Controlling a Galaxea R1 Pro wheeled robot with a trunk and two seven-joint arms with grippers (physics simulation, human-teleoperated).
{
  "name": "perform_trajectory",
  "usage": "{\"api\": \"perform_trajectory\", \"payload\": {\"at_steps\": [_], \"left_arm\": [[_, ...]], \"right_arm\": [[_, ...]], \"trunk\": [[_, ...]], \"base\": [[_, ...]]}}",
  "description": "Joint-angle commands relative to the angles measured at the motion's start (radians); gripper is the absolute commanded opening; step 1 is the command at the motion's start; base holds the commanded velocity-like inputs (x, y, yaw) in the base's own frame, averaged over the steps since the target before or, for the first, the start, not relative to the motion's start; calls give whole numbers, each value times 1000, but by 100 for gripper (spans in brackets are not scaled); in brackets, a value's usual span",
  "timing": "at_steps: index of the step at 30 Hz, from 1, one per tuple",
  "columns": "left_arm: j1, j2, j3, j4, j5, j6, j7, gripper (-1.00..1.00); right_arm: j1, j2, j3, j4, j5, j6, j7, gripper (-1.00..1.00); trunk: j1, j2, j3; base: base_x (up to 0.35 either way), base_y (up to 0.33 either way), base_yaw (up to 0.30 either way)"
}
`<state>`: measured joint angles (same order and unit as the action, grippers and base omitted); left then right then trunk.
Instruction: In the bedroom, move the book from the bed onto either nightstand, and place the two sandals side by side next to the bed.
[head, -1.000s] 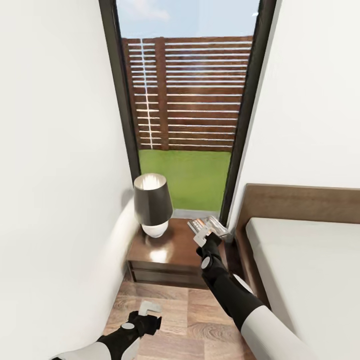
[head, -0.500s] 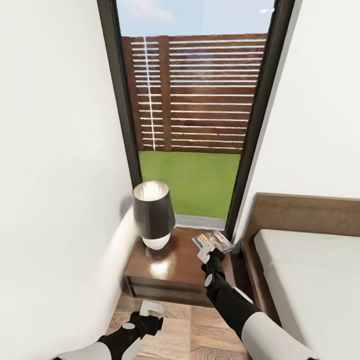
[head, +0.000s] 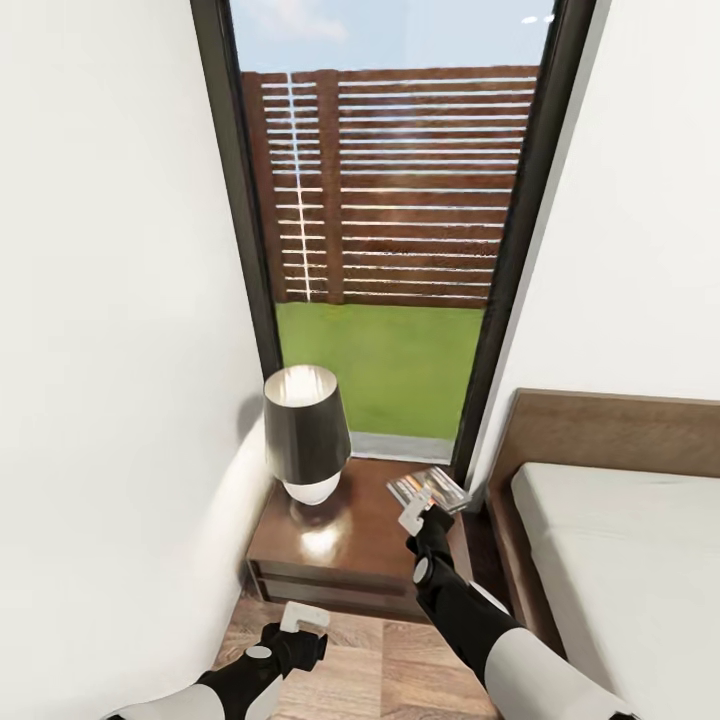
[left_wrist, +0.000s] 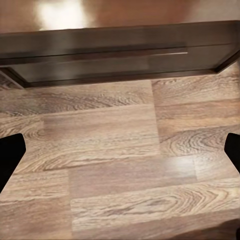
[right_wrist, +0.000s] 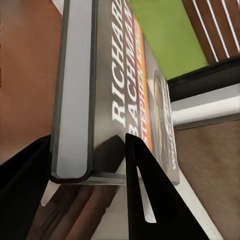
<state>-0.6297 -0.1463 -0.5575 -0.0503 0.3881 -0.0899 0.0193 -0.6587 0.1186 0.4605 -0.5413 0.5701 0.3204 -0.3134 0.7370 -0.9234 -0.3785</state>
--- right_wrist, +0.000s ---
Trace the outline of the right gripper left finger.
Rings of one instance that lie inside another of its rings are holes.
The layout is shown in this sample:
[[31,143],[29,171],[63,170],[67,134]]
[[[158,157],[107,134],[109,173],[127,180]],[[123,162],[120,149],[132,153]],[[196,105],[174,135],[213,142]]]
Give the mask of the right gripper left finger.
[[0,165],[0,240],[27,240],[48,177],[51,135]]

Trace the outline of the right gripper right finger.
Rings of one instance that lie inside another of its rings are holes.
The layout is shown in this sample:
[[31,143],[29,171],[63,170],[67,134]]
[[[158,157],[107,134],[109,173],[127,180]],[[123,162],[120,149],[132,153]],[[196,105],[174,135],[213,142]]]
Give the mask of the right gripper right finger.
[[[210,240],[144,141],[125,135],[129,240]],[[156,223],[145,220],[139,168]]]

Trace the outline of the hardback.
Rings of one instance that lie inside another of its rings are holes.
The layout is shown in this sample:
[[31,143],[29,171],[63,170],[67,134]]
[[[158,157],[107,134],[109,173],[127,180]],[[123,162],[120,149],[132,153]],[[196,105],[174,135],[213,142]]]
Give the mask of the hardback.
[[64,0],[51,128],[55,184],[126,186],[126,133],[180,184],[168,83],[128,0]]

